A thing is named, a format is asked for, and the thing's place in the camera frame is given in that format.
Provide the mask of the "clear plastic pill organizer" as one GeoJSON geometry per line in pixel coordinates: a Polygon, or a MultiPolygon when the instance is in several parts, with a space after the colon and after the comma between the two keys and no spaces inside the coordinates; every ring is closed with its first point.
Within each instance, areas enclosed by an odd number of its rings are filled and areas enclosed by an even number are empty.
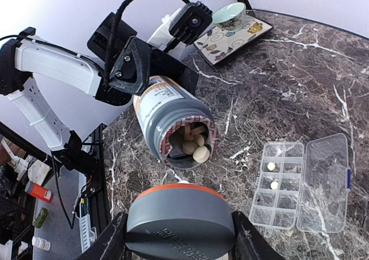
{"type": "Polygon", "coordinates": [[[338,133],[303,144],[267,142],[249,220],[257,226],[309,233],[339,233],[345,227],[351,189],[348,141],[338,133]],[[276,164],[274,171],[267,164],[276,164]],[[270,184],[279,182],[277,190],[270,184]]]}

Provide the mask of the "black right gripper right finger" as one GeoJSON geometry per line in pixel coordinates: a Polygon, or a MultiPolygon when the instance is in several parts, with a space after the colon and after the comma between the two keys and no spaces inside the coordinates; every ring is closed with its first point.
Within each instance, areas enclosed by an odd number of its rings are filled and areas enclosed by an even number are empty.
{"type": "Polygon", "coordinates": [[[241,212],[234,211],[235,245],[232,259],[235,260],[284,260],[258,232],[255,226],[241,212]]]}

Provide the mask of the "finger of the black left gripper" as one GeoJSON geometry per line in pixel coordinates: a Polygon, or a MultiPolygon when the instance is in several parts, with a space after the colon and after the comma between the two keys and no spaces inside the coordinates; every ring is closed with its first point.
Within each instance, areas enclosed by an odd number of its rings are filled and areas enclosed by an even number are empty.
{"type": "Polygon", "coordinates": [[[150,54],[149,44],[131,37],[112,67],[108,85],[120,92],[141,96],[148,87],[150,54]]]}

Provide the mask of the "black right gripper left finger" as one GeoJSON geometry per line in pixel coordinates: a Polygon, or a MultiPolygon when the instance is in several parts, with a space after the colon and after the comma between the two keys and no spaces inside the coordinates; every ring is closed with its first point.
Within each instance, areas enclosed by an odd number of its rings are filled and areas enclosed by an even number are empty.
{"type": "Polygon", "coordinates": [[[101,233],[97,240],[77,260],[120,260],[130,259],[126,247],[126,226],[128,214],[119,212],[101,233]]]}

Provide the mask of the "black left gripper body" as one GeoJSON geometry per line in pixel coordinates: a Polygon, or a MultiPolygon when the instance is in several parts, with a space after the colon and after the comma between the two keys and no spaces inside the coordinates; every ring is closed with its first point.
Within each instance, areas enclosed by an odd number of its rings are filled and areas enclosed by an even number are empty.
{"type": "Polygon", "coordinates": [[[192,95],[198,82],[198,73],[181,61],[136,37],[137,32],[124,21],[118,25],[117,38],[112,51],[112,69],[108,83],[100,71],[100,85],[95,99],[123,106],[132,95],[141,95],[149,86],[152,76],[172,79],[192,95]]]}

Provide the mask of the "orange pill bottle grey cap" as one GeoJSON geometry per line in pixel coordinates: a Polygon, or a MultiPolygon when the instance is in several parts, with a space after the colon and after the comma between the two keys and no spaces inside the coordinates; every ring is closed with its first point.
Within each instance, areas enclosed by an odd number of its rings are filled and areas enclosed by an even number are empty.
{"type": "Polygon", "coordinates": [[[205,127],[205,146],[210,153],[217,146],[219,134],[210,109],[168,77],[152,76],[144,93],[133,96],[133,106],[149,150],[168,167],[199,166],[192,156],[180,153],[170,141],[186,125],[205,127]]]}

